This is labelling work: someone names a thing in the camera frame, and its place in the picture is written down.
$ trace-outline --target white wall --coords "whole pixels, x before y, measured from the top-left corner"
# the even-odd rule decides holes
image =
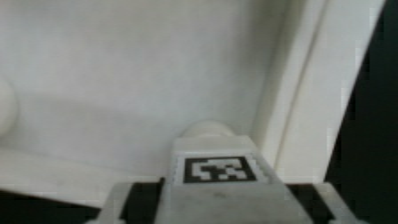
[[[0,146],[163,175],[203,119],[248,134],[282,0],[0,0],[0,75],[20,118]]]

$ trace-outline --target white panel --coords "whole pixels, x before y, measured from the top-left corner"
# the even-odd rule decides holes
[[[276,58],[255,122],[253,140],[274,166],[326,0],[296,0],[289,8]]]
[[[0,145],[163,175],[195,122],[248,134],[285,5],[0,0],[0,75],[22,106]]]
[[[385,0],[328,1],[276,161],[287,182],[324,181],[383,5]]]

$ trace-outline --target white object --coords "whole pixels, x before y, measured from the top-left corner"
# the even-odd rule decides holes
[[[244,175],[234,179],[219,175],[235,175],[237,172]],[[136,183],[116,185],[97,224],[123,222],[134,186]],[[360,224],[333,185],[319,184],[315,190],[335,217],[330,223]],[[177,139],[170,176],[155,206],[157,224],[314,223],[248,136],[211,135]]]
[[[0,76],[0,137],[15,125],[17,113],[19,105],[15,90]]]

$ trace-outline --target white cabinet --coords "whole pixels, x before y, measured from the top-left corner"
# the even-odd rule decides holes
[[[383,4],[0,0],[20,108],[0,188],[100,206],[115,182],[166,174],[209,119],[253,137],[285,181],[322,182]]]

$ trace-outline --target white surface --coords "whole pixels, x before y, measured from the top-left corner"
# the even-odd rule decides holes
[[[102,207],[118,183],[159,181],[67,160],[0,149],[0,189]]]
[[[13,150],[163,175],[173,139],[250,133],[287,0],[0,0]]]
[[[276,58],[266,80],[266,91],[253,128],[253,140],[271,165],[276,165],[303,69],[317,36],[326,0],[296,0],[278,42]]]
[[[0,136],[8,133],[19,113],[17,95],[13,87],[0,76]]]
[[[385,0],[328,1],[278,152],[287,182],[324,182],[383,5]]]

